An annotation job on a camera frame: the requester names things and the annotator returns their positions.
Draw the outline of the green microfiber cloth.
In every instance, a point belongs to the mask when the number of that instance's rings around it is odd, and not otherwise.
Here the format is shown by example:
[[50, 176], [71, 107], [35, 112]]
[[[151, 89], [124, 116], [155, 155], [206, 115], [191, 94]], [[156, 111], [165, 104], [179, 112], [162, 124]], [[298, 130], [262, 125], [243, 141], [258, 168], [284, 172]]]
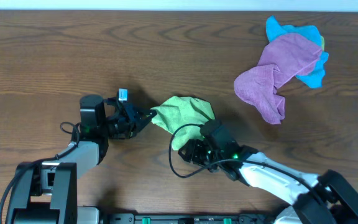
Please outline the green microfiber cloth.
[[[157, 112], [157, 115], [152, 118], [152, 123], [170, 134], [185, 124], [204, 125], [207, 121], [215, 119], [209, 102], [189, 96], [173, 96], [152, 109]], [[172, 141], [172, 149], [178, 151], [190, 139], [203, 139], [199, 127], [186, 126], [179, 130]]]

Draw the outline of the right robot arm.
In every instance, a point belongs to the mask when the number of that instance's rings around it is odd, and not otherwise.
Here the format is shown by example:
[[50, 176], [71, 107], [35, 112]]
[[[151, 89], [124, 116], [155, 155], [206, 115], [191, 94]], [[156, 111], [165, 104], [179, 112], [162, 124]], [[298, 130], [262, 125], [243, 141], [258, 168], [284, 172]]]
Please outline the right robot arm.
[[189, 140], [180, 157], [211, 172], [221, 170], [233, 181], [270, 192], [289, 204], [275, 223], [358, 223], [358, 192], [338, 172], [301, 172], [269, 159], [235, 141]]

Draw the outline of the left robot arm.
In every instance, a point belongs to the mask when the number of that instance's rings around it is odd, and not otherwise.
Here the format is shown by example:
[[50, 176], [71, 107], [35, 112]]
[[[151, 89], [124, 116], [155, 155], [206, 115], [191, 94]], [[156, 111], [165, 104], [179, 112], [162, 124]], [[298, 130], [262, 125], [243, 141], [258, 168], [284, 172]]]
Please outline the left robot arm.
[[135, 137], [156, 114], [124, 96], [82, 97], [68, 147], [17, 166], [0, 202], [0, 223], [108, 223], [98, 208], [78, 205], [77, 180], [102, 162], [110, 140]]

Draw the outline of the purple microfiber cloth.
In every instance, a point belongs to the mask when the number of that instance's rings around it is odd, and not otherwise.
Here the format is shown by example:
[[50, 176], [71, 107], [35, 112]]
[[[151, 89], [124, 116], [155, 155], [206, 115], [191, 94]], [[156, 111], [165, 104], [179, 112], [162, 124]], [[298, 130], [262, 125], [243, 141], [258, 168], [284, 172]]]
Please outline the purple microfiber cloth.
[[297, 33], [284, 34], [269, 43], [258, 64], [234, 80], [235, 94], [254, 106], [264, 121], [280, 124], [285, 118], [285, 98], [277, 90], [296, 75], [314, 70], [322, 48]]

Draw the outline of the blue microfiber cloth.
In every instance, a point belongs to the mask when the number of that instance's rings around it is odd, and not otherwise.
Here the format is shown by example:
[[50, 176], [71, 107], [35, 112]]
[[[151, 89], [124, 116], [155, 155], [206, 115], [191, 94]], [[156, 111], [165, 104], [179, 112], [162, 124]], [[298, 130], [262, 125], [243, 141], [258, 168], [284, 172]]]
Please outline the blue microfiber cloth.
[[306, 39], [312, 41], [322, 48], [323, 53], [321, 54], [320, 59], [316, 62], [314, 70], [307, 75], [296, 76], [297, 79], [312, 89], [322, 88], [323, 78], [326, 74], [324, 64], [328, 61], [329, 54], [324, 50], [324, 37], [320, 34], [318, 28], [313, 25], [295, 27], [293, 25], [287, 24], [282, 26], [274, 16], [270, 16], [266, 20], [265, 30], [269, 42], [275, 40], [281, 35], [296, 33], [302, 35]]

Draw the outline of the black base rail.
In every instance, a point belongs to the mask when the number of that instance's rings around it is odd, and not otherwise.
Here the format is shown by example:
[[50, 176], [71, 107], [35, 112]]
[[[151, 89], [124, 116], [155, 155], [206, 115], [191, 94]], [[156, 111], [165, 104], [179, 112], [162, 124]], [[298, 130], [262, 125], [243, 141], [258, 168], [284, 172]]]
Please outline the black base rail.
[[101, 215], [99, 219], [99, 224], [272, 224], [273, 222], [274, 218], [255, 213], [237, 215], [112, 213]]

